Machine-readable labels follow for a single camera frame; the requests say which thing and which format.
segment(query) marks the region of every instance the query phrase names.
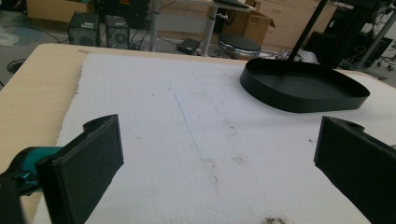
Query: cabinet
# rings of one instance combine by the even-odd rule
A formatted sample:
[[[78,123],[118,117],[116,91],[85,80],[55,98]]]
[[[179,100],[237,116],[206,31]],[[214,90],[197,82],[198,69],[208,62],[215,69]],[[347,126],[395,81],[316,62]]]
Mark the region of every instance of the cabinet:
[[[293,48],[318,4],[319,0],[263,0],[259,11],[272,18],[276,28],[267,31],[262,48],[268,50]],[[328,3],[311,33],[323,32],[336,9],[335,4]]]

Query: gray floor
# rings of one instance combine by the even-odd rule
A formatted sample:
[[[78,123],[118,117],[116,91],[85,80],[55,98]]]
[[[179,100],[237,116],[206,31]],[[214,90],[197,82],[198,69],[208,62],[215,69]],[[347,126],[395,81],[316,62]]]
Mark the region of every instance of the gray floor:
[[[18,35],[20,42],[15,44],[13,47],[1,47],[0,46],[0,82],[7,85],[12,79],[13,74],[8,72],[7,66],[16,60],[26,59],[34,51],[34,49],[44,43],[57,43],[61,42],[67,44],[67,33],[59,31],[49,30],[36,30],[32,28],[26,28],[26,25],[30,25],[31,22],[17,12],[5,12],[0,11],[0,26],[5,28],[5,32],[9,34]],[[131,36],[135,33],[135,30],[131,30]],[[133,42],[142,40],[140,45],[141,50],[149,50],[149,35],[146,35],[146,30],[137,31]],[[176,45],[181,40],[175,39],[161,39],[157,41],[157,51],[181,54],[176,50]],[[218,46],[211,45],[209,48],[209,55],[211,57],[230,58],[224,51]],[[379,77],[381,81],[389,84],[396,88],[396,70],[389,71],[387,68],[388,64],[383,63],[381,66],[376,66],[376,63],[367,69],[361,70],[373,77]]]

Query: round stool seat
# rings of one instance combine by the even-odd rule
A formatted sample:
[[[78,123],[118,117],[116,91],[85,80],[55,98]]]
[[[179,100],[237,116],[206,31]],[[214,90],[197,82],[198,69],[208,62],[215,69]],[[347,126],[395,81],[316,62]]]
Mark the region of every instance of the round stool seat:
[[[220,35],[219,46],[234,54],[256,57],[262,48],[256,42],[241,35]]]

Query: brown box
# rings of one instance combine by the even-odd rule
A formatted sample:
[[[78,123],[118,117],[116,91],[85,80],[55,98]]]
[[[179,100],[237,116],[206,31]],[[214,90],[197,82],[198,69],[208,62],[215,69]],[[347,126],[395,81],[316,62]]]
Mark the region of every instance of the brown box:
[[[274,21],[262,15],[260,12],[242,12],[235,11],[234,14],[229,15],[231,22],[224,22],[221,31],[224,35],[242,35],[249,38],[260,46],[265,38],[267,30],[270,26],[275,28]]]
[[[46,21],[70,22],[75,11],[93,12],[93,1],[84,4],[66,0],[27,0],[28,17]]]

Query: black tray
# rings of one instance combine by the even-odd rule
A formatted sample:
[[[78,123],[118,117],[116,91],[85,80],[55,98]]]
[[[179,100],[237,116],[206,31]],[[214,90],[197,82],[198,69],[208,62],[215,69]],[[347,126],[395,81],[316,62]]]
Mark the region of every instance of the black tray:
[[[370,95],[352,78],[313,63],[252,59],[240,81],[263,103],[294,113],[357,109]]]

